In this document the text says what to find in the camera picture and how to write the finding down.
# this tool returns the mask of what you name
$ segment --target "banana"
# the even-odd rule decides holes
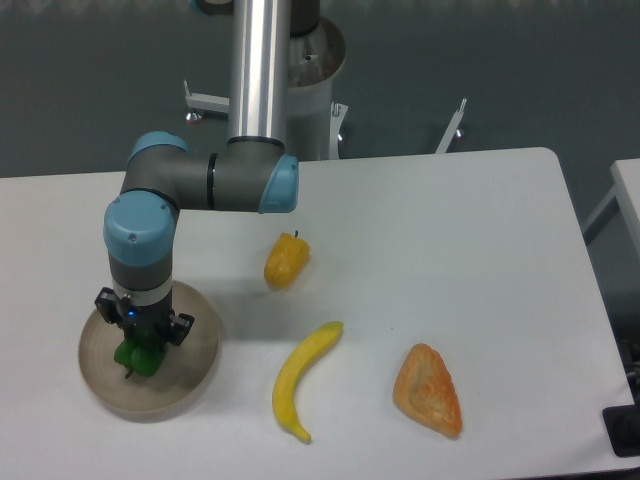
[[[311,441],[298,420],[294,394],[300,377],[313,363],[333,347],[342,334],[342,322],[329,322],[305,338],[284,362],[273,386],[273,413],[278,423],[304,443]]]

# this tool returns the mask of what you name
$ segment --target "toy yellow pepper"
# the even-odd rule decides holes
[[[274,288],[288,287],[307,263],[310,251],[297,231],[295,236],[281,234],[264,265],[264,279]]]

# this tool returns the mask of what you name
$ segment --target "blue joint cap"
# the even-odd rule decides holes
[[[145,133],[138,139],[136,144],[133,146],[129,160],[145,148],[155,147],[157,145],[169,145],[172,147],[178,147],[185,152],[189,151],[189,145],[180,137],[171,135],[168,132],[149,132]]]
[[[264,188],[258,213],[288,213],[298,204],[298,159],[283,155]]]
[[[130,267],[145,267],[162,260],[173,248],[175,232],[167,202],[144,190],[123,193],[104,214],[107,250]]]

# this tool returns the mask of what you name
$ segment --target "metal bracket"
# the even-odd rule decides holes
[[[197,123],[202,120],[204,112],[213,112],[223,115],[229,113],[229,99],[217,97],[215,95],[205,95],[202,93],[191,93],[186,80],[183,80],[184,99],[190,108],[186,120],[189,123]],[[342,141],[340,129],[342,122],[349,111],[349,106],[342,103],[331,103],[331,123],[329,127],[329,160],[338,160],[338,145]]]
[[[580,225],[582,230],[582,237],[584,243],[589,246],[591,242],[598,236],[598,234],[607,226],[609,221],[614,217],[616,213],[620,211],[620,205],[618,205],[618,199],[616,197],[615,185],[607,192],[607,194],[600,200],[593,212],[587,217],[585,222]]]
[[[436,153],[447,153],[449,147],[451,146],[451,142],[454,137],[462,137],[462,130],[459,128],[460,122],[462,121],[462,117],[464,116],[464,107],[467,105],[467,99],[463,98],[462,103],[460,104],[460,108],[456,110],[451,117],[451,121],[447,126],[447,129],[442,136],[442,140],[440,140],[440,145],[436,148]]]

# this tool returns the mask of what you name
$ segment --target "round tray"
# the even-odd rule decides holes
[[[218,314],[200,292],[181,282],[173,283],[173,308],[192,315],[195,322],[182,345],[167,345],[162,365],[149,378],[136,373],[125,378],[127,370],[113,359],[124,339],[122,330],[106,323],[97,310],[82,330],[78,350],[82,376],[107,407],[125,418],[143,421],[177,413],[206,383],[218,352]]]

